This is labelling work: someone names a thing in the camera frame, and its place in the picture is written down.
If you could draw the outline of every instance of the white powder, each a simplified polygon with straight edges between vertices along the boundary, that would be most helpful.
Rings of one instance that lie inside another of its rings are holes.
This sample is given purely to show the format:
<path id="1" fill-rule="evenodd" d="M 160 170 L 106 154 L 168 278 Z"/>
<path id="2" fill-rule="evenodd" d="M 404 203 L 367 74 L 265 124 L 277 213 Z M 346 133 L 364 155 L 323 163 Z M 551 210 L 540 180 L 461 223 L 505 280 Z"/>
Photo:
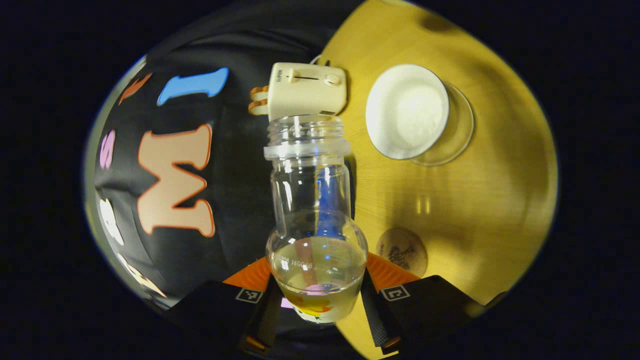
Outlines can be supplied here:
<path id="1" fill-rule="evenodd" d="M 396 115 L 390 117 L 396 120 L 401 139 L 412 147 L 431 142 L 443 121 L 442 101 L 440 94 L 429 85 L 405 89 L 396 104 Z"/>

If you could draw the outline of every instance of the wooden table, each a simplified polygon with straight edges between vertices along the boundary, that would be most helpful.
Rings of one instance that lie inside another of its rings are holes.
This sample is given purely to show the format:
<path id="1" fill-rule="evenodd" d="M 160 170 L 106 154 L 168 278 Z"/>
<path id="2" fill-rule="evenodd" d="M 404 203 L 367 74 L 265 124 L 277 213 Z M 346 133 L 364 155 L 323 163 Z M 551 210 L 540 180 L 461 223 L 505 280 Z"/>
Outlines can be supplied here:
<path id="1" fill-rule="evenodd" d="M 424 277 L 440 275 L 481 304 L 509 290 L 543 245 L 557 202 L 556 148 L 527 85 L 455 24 L 400 1 L 363 3 L 325 47 L 319 63 L 326 60 L 348 73 L 349 102 L 339 116 L 356 160 L 355 221 L 369 249 L 375 251 L 386 230 L 404 227 L 427 250 Z M 391 160 L 369 139 L 369 90 L 382 72 L 402 63 L 433 71 L 474 109 L 471 142 L 450 163 Z M 337 326 L 365 357 L 383 357 L 362 299 Z"/>

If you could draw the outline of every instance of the orange letter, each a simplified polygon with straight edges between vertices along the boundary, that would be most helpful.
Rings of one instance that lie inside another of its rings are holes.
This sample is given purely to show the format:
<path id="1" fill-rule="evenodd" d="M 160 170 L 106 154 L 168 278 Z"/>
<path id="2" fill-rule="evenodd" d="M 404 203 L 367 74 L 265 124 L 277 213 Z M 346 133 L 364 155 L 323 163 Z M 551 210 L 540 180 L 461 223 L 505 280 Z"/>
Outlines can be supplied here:
<path id="1" fill-rule="evenodd" d="M 206 200 L 198 199 L 192 208 L 178 208 L 182 202 L 207 187 L 207 181 L 175 164 L 191 164 L 202 170 L 209 162 L 211 126 L 194 131 L 153 135 L 147 131 L 140 141 L 138 163 L 158 178 L 138 199 L 140 224 L 147 234 L 155 227 L 198 229 L 213 236 L 213 212 Z"/>

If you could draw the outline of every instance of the black fabric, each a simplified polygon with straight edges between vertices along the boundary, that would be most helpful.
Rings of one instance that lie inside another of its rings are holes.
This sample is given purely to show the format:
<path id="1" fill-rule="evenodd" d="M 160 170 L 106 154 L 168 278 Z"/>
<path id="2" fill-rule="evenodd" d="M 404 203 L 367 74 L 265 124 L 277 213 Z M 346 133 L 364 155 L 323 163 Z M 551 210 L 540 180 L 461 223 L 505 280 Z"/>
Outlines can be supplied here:
<path id="1" fill-rule="evenodd" d="M 360 3 L 362 0 L 332 3 L 308 0 L 237 1 L 186 26 L 157 44 L 148 52 L 147 61 L 161 61 L 164 55 L 182 45 L 221 33 L 256 29 L 298 29 L 297 33 L 307 34 L 307 42 L 314 41 L 317 39 L 314 36 L 317 33 L 332 34 Z"/>
<path id="2" fill-rule="evenodd" d="M 362 278 L 361 291 L 362 305 L 364 306 L 373 344 L 380 347 L 391 338 L 399 335 L 399 326 L 393 322 L 388 313 L 388 308 L 383 303 L 384 300 L 378 296 L 368 271 L 365 272 Z"/>
<path id="3" fill-rule="evenodd" d="M 224 280 L 264 256 L 266 237 L 275 224 L 269 187 L 271 164 L 262 154 L 268 121 L 247 112 L 249 92 L 268 84 L 275 62 L 309 62 L 329 36 L 321 31 L 296 38 L 292 31 L 260 30 L 201 39 L 145 66 L 134 79 L 152 73 L 148 81 L 133 96 L 113 106 L 102 134 L 116 130 L 113 162 L 109 171 L 96 165 L 96 189 L 103 199 L 107 193 L 118 198 L 129 194 L 112 204 L 122 236 L 129 240 L 118 248 L 127 261 L 155 267 L 159 273 L 149 279 L 167 295 L 183 297 L 202 281 Z M 162 106 L 156 104 L 172 77 L 222 67 L 229 69 L 229 75 L 218 95 L 192 94 L 171 98 Z M 209 201 L 216 234 L 209 239 L 189 229 L 161 227 L 152 235 L 140 231 L 137 198 L 157 181 L 138 165 L 142 135 L 146 131 L 156 135 L 190 131 L 201 124 L 211 125 L 213 131 L 209 163 L 202 170 L 183 168 L 203 177 L 208 185 L 182 206 L 192 206 L 197 199 Z"/>
<path id="4" fill-rule="evenodd" d="M 266 238 L 275 225 L 271 164 L 262 153 L 268 120 L 248 113 L 250 90 L 268 84 L 276 62 L 308 63 L 359 3 L 249 1 L 211 14 L 151 50 L 147 64 L 127 86 L 151 74 L 149 79 L 112 107 L 100 138 L 115 129 L 113 161 L 108 171 L 100 168 L 99 161 L 95 167 L 95 189 L 99 198 L 111 202 L 125 238 L 125 245 L 119 245 L 108 236 L 110 245 L 169 299 L 179 300 L 205 281 L 222 281 L 264 256 Z M 228 78 L 214 97 L 190 94 L 157 105 L 159 94 L 174 76 L 184 78 L 223 67 L 229 70 Z M 147 131 L 181 133 L 202 124 L 212 128 L 207 166 L 201 170 L 179 166 L 204 178 L 207 187 L 180 206 L 207 200 L 216 232 L 206 238 L 195 229 L 157 227 L 149 235 L 142 230 L 136 203 L 157 178 L 138 163 L 141 138 Z M 99 149 L 95 156 L 98 160 Z M 353 183 L 351 190 L 353 210 Z M 156 311 L 167 309 L 162 297 L 145 290 L 154 297 L 148 302 L 155 304 Z M 268 357 L 362 358 L 335 326 L 309 324 L 290 309 L 282 309 Z"/>

